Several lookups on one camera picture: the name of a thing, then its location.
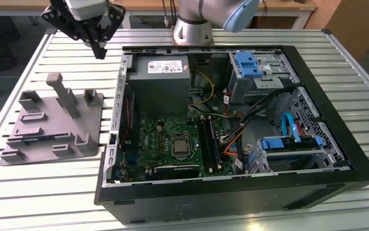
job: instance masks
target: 3d printed holder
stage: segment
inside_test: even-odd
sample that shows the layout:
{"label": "3d printed holder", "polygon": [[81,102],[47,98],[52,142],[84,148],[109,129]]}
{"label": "3d printed holder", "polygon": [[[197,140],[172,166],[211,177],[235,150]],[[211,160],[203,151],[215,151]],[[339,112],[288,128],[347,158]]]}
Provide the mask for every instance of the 3d printed holder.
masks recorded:
{"label": "3d printed holder", "polygon": [[36,91],[22,93],[23,109],[0,155],[0,165],[97,154],[104,96],[96,90],[73,95],[61,81],[60,73],[48,75],[47,84],[57,97],[40,98]]}

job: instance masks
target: aluminum slotted table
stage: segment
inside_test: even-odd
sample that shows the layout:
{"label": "aluminum slotted table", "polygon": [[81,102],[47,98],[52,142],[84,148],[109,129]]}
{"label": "aluminum slotted table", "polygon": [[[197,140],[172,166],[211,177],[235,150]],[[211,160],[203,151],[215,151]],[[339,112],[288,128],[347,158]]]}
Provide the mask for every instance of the aluminum slotted table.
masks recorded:
{"label": "aluminum slotted table", "polygon": [[[369,76],[332,35],[319,30],[213,31],[216,45],[295,45],[369,157]],[[95,88],[105,96],[103,119],[109,119],[123,46],[171,45],[167,29],[120,30],[107,58],[61,32],[47,33],[0,113],[0,152],[20,110],[18,97],[36,90],[53,96],[49,72],[61,72],[64,85],[79,94]],[[101,121],[100,143],[109,121]],[[111,230],[124,226],[93,204],[100,151],[96,156],[56,163],[0,166],[0,230]],[[139,224],[136,230],[352,230],[369,228],[369,186],[339,195],[311,209],[243,216]]]}

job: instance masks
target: motherboard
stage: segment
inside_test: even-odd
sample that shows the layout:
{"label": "motherboard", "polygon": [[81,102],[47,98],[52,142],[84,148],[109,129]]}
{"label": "motherboard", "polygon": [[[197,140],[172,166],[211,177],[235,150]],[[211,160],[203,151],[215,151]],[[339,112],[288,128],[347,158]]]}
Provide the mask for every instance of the motherboard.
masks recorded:
{"label": "motherboard", "polygon": [[[205,132],[201,126],[208,122],[212,125],[208,133],[212,132],[213,135],[211,144],[203,139]],[[209,152],[203,152],[204,148],[211,148],[207,145],[216,145],[219,150],[219,139],[224,134],[221,118],[141,120],[139,153],[125,156],[127,163],[132,166],[129,176],[137,178],[133,181],[152,180],[152,171],[165,171],[171,176],[172,168],[180,167],[185,167],[187,172],[193,170],[196,177],[232,175],[231,159],[223,160],[220,156],[207,156]],[[145,167],[145,170],[135,171],[133,166]]]}

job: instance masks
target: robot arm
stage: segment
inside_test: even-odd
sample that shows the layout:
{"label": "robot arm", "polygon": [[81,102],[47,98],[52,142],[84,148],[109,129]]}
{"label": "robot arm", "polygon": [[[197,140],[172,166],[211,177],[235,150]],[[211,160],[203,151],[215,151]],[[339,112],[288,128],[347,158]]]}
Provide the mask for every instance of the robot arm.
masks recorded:
{"label": "robot arm", "polygon": [[[257,10],[259,0],[181,0],[173,37],[177,45],[209,45],[211,23],[239,32]],[[109,24],[103,27],[104,15]],[[111,40],[125,15],[125,8],[108,0],[51,0],[44,20],[73,40],[81,39],[96,59],[105,58],[105,42]]]}
{"label": "robot arm", "polygon": [[259,8],[259,0],[181,0],[173,37],[177,45],[209,45],[213,23],[231,32],[241,31]]}
{"label": "robot arm", "polygon": [[[105,14],[109,23],[103,27]],[[108,0],[51,0],[41,17],[73,40],[83,40],[96,59],[104,59],[105,43],[120,27],[124,14],[125,8]]]}

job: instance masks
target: cpu socket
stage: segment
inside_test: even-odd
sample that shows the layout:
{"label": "cpu socket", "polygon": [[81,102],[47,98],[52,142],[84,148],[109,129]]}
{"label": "cpu socket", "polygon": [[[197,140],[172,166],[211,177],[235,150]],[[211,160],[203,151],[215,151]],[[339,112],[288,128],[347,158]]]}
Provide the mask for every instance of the cpu socket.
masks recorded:
{"label": "cpu socket", "polygon": [[188,134],[176,134],[171,137],[172,157],[181,158],[191,155],[191,142]]}

